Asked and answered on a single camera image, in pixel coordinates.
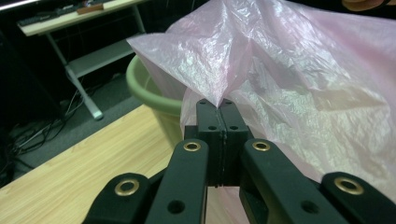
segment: pink plastic bag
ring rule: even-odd
[[[181,124],[194,123],[197,99],[229,98],[254,134],[306,176],[351,173],[396,202],[395,36],[391,20],[280,0],[213,0],[165,34],[129,42],[147,68],[190,90]],[[179,92],[167,95],[181,99],[184,86],[172,85]]]

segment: white desk frame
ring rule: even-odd
[[[20,27],[27,36],[45,35],[47,37],[62,64],[64,65],[67,77],[78,89],[79,93],[83,97],[85,106],[87,106],[94,119],[101,119],[104,115],[95,102],[91,99],[91,97],[87,94],[87,92],[85,92],[78,78],[132,54],[133,51],[131,47],[126,42],[126,40],[123,39],[117,43],[68,62],[50,33],[59,29],[63,29],[67,26],[104,16],[127,7],[132,7],[134,11],[134,19],[137,23],[139,33],[144,34],[146,30],[137,8],[137,4],[142,2],[145,2],[145,0],[113,0],[104,3],[104,10],[101,11],[94,11],[82,15],[78,15],[77,12],[72,12],[50,21],[43,21]]]

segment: shelf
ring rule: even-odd
[[[67,67],[73,71],[76,77],[83,77],[110,63],[114,63],[125,56],[133,53],[131,46],[123,39],[112,45],[84,55],[70,62]]]

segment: table surface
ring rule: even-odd
[[[27,36],[30,35],[43,35],[45,33],[49,33],[58,29],[62,29],[64,27],[91,20],[99,16],[106,15],[108,13],[114,12],[116,10],[121,10],[126,7],[130,7],[134,4],[142,3],[147,0],[113,0],[110,2],[104,3],[104,10],[94,11],[82,15],[78,15],[77,12],[68,13],[62,15],[59,18],[55,18],[49,21],[42,21],[38,23],[34,23],[27,26],[20,27],[23,33]]]
[[[142,105],[0,189],[0,223],[81,223],[109,180],[124,173],[151,177],[172,150]],[[232,223],[212,188],[206,223]]]

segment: desk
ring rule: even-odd
[[[103,117],[103,113],[96,106],[91,97],[85,92],[78,78],[132,54],[133,51],[131,47],[128,45],[126,40],[123,39],[103,49],[99,49],[81,58],[75,59],[72,62],[68,62],[61,53],[50,33],[59,29],[63,29],[67,26],[91,20],[99,16],[104,16],[108,13],[116,12],[127,7],[131,7],[133,9],[134,19],[139,29],[139,33],[143,34],[146,32],[146,30],[136,4],[145,1],[146,0],[113,0],[104,3],[104,10],[94,11],[82,15],[78,15],[77,12],[72,12],[62,15],[61,17],[53,20],[38,22],[21,27],[21,30],[27,36],[45,35],[48,38],[49,42],[51,43],[58,57],[60,58],[62,64],[64,65],[67,77],[76,86],[79,93],[84,99],[85,106],[87,106],[95,119],[101,119]]]
[[[81,223],[116,175],[153,176],[170,160],[150,109],[142,105],[0,189],[0,223]],[[206,223],[232,223],[209,188]]]

